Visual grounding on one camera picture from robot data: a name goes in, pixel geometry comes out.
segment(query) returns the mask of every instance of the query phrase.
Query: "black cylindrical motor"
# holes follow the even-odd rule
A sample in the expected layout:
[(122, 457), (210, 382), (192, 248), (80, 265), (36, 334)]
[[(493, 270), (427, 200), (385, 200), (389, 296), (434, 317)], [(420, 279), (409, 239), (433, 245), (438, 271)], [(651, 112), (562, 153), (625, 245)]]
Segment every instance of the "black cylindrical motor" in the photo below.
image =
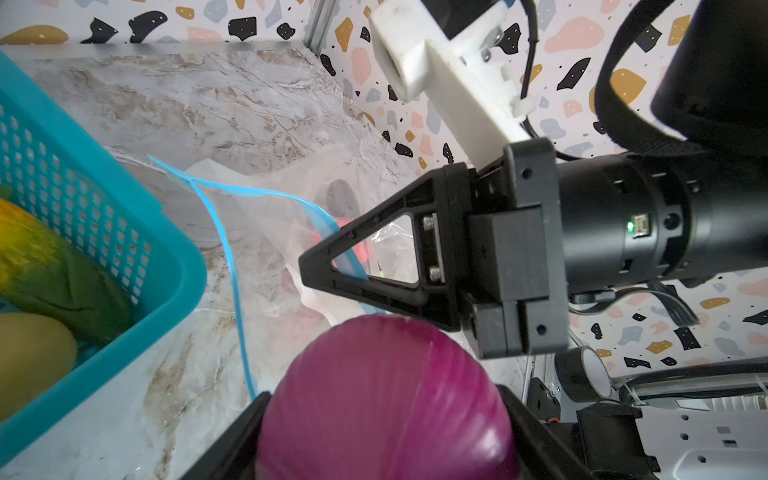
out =
[(569, 293), (768, 266), (768, 163), (699, 154), (558, 165)]
[(765, 0), (702, 0), (656, 90), (654, 115), (714, 150), (768, 155), (766, 23)]

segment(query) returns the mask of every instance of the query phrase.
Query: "red onion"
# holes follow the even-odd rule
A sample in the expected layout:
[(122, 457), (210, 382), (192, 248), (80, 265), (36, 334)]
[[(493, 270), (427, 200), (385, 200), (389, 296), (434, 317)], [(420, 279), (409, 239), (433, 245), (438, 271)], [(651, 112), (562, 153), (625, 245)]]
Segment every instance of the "red onion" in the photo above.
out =
[(515, 478), (509, 416), (479, 362), (431, 324), (333, 327), (293, 360), (264, 413), (258, 480)]

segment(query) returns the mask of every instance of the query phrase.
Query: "plastic wrap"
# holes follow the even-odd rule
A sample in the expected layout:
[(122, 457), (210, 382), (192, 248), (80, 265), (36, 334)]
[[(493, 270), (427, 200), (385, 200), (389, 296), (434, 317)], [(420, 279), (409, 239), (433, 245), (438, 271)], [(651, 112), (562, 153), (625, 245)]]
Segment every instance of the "plastic wrap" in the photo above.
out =
[[(327, 145), (288, 167), (254, 175), (211, 160), (198, 162), (186, 172), (153, 160), (203, 200), (217, 226), (237, 285), (240, 350), (247, 359), (252, 396), (276, 385), (290, 361), (329, 326), (380, 312), (308, 289), (299, 275), (298, 259), (304, 251), (386, 198), (377, 193), (380, 177), (366, 175), (371, 170), (343, 146)], [(265, 241), (279, 252), (279, 258), (258, 254)], [(358, 278), (415, 281), (410, 219), (398, 219), (335, 261), (340, 271)], [(280, 298), (264, 301), (263, 275), (275, 271), (265, 264), (275, 262), (285, 267), (282, 274), (288, 286), (283, 292), (300, 295), (308, 311), (284, 311)], [(327, 321), (318, 321), (312, 311)]]

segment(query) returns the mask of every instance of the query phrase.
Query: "basket mesh holes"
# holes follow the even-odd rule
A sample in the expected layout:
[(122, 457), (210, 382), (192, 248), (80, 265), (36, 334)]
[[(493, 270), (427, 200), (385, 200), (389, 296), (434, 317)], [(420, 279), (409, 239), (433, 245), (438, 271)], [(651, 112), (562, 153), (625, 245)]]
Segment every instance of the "basket mesh holes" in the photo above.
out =
[(0, 119), (0, 180), (14, 187), (22, 208), (95, 258), (138, 304), (152, 251), (143, 232), (95, 192), (74, 165), (62, 164), (55, 145), (44, 144), (10, 115)]

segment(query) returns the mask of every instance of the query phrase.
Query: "yellow fruit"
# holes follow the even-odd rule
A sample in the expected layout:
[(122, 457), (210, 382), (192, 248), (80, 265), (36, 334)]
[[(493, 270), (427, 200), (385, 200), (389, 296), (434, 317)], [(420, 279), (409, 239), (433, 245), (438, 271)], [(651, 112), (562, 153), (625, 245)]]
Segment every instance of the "yellow fruit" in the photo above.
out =
[(74, 337), (57, 320), (0, 315), (0, 422), (72, 371), (77, 352)]

